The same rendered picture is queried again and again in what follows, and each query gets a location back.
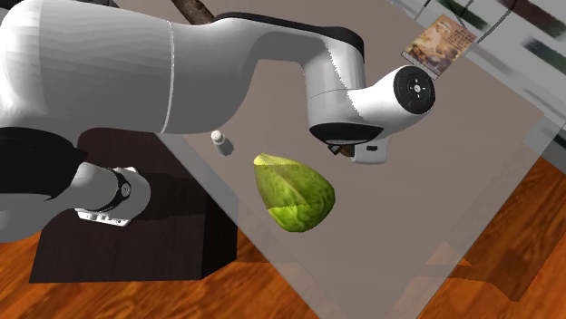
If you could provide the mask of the green lettuce head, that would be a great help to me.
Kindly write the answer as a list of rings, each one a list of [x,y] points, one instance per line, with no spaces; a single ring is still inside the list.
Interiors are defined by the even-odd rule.
[[[259,195],[275,222],[287,232],[306,232],[333,209],[333,186],[316,170],[298,161],[266,153],[254,160]]]

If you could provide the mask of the grey table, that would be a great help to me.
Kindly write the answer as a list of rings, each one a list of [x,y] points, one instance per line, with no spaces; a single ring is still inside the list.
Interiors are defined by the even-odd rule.
[[[365,40],[353,62],[324,51],[306,78],[294,63],[262,61],[222,131],[163,143],[239,225],[320,319],[415,319],[566,122],[566,74],[525,48],[552,37],[497,0],[473,0],[487,23],[436,82],[436,104],[393,136],[380,165],[333,155],[308,129],[307,102],[347,105],[344,89],[375,83],[403,64],[401,51],[444,13],[436,0],[204,0],[214,12],[250,11],[307,24],[343,25]],[[305,233],[269,216],[257,192],[260,153],[307,164],[333,185],[330,215]]]

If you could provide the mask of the small grey shaker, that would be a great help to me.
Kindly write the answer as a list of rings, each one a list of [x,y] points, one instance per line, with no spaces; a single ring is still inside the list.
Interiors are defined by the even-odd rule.
[[[210,137],[219,155],[229,156],[234,151],[233,144],[220,130],[214,130]]]

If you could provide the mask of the tan picture book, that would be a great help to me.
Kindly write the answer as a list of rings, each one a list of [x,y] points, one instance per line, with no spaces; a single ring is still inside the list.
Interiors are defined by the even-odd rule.
[[[401,55],[436,80],[476,38],[475,34],[455,20],[441,14],[401,52]]]

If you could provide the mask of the brown wooden stick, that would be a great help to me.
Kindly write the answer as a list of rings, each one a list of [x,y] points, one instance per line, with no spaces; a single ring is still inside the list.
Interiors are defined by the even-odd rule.
[[[201,0],[171,0],[190,24],[208,24],[214,15]]]

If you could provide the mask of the dark robot stand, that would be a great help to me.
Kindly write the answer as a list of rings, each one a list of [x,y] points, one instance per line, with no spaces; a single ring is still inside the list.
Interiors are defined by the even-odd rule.
[[[151,201],[126,227],[59,214],[41,233],[30,283],[200,280],[236,259],[237,226],[155,134],[92,129],[78,146],[101,167],[135,167]]]

